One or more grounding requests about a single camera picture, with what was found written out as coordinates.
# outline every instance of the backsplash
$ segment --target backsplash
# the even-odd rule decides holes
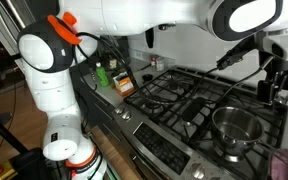
[[[149,49],[146,44],[145,34],[129,36],[130,56],[148,60],[146,53],[158,54],[175,59],[175,64],[193,67],[208,71],[216,66],[228,50],[237,42],[224,42],[216,39],[211,34],[192,25],[178,25],[166,31],[154,29],[154,47]],[[215,74],[239,80],[253,73],[258,67],[257,51],[251,51],[244,56],[244,60],[223,71]],[[248,80],[246,83],[256,86],[259,80],[265,78],[265,71]]]

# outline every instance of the floor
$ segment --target floor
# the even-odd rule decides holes
[[[14,117],[12,121],[5,124],[5,127],[9,128],[9,131],[27,149],[41,147],[47,116],[36,108],[31,93],[24,83],[18,83],[16,87]],[[0,113],[13,111],[14,92],[14,86],[0,92]],[[17,154],[18,152],[12,146],[3,141],[0,148],[0,162],[4,162]]]

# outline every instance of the pot handle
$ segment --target pot handle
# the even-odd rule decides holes
[[[273,147],[270,144],[264,143],[262,140],[255,142],[255,144],[257,144],[258,146],[260,146],[262,149],[264,149],[265,151],[269,153],[274,153],[274,151],[276,151],[275,147]]]

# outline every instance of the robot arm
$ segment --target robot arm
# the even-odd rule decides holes
[[[59,0],[57,17],[31,24],[18,37],[28,86],[37,107],[49,119],[44,155],[54,161],[67,159],[67,166],[75,169],[73,179],[86,179],[95,169],[98,171],[94,179],[100,179],[106,168],[92,141],[82,135],[80,110],[68,70],[76,65],[72,45],[80,45],[90,56],[97,41],[76,37],[76,32],[126,36],[160,24],[192,24],[225,41],[247,38],[220,60],[230,59],[232,64],[253,48],[267,50],[261,46],[265,43],[259,43],[267,36],[252,35],[271,24],[275,30],[285,28],[285,24],[274,24],[283,15],[282,10],[288,9],[284,3],[288,1]],[[76,53],[78,63],[86,59],[78,49]]]

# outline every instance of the stainless steel stove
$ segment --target stainless steel stove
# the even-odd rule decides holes
[[[154,99],[188,97],[202,72],[175,67],[145,84],[141,91]],[[243,155],[229,155],[214,143],[212,113],[223,106],[242,108],[257,116],[265,133],[262,142],[280,147],[287,106],[266,106],[256,100],[256,89],[239,85],[217,104],[234,81],[208,75],[187,103],[158,105],[137,92],[113,113],[123,135],[151,169],[171,179],[266,179],[269,154],[255,145]]]

